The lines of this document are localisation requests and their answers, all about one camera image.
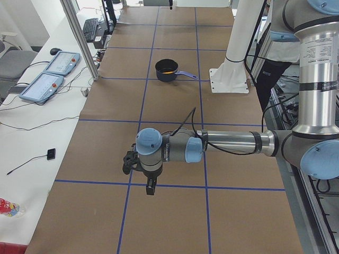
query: pot handle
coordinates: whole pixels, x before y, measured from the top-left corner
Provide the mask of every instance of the pot handle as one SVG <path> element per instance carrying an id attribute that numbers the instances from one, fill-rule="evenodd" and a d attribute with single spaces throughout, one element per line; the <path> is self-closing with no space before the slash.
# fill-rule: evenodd
<path id="1" fill-rule="evenodd" d="M 177 75 L 185 75 L 185 76 L 188 76 L 188 77 L 193 78 L 193 79 L 198 79 L 198 77 L 196 75 L 193 75 L 193 74 L 191 74 L 191 73 L 189 73 L 187 71 L 180 70 L 180 71 L 177 71 L 175 74 L 177 74 Z"/>

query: black pot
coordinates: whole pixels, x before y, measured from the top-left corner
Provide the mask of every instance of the black pot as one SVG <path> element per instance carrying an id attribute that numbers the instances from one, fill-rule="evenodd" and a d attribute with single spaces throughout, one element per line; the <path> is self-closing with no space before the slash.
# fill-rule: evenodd
<path id="1" fill-rule="evenodd" d="M 157 72 L 157 78 L 163 82 L 170 82 L 176 79 L 178 75 L 185 75 L 187 77 L 197 79 L 196 75 L 193 75 L 186 71 L 178 71 L 178 64 L 172 59 L 163 59 L 155 64 Z"/>

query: black keyboard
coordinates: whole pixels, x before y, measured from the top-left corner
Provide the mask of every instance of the black keyboard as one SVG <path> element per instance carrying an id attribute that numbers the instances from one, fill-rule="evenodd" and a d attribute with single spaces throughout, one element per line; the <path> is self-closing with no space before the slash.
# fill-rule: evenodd
<path id="1" fill-rule="evenodd" d="M 94 41 L 97 22 L 98 22 L 97 18 L 88 19 L 85 21 L 83 33 L 87 42 Z"/>

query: tablet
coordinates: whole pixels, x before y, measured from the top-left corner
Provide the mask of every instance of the tablet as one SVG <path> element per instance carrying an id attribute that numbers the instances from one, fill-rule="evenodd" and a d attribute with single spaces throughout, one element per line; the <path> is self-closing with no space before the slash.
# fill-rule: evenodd
<path id="1" fill-rule="evenodd" d="M 44 103 L 64 82 L 64 77 L 48 72 L 42 72 L 19 95 L 26 101 Z"/>
<path id="2" fill-rule="evenodd" d="M 80 60 L 80 54 L 67 51 L 58 51 L 58 53 L 49 62 L 44 72 L 67 76 Z"/>

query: black mouse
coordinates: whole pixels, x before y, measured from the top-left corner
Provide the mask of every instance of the black mouse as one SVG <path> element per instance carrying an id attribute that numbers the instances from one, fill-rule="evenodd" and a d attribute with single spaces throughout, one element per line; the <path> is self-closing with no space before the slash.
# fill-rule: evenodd
<path id="1" fill-rule="evenodd" d="M 49 52 L 52 56 L 56 55 L 59 51 L 62 51 L 62 49 L 58 48 L 52 48 L 51 51 Z"/>

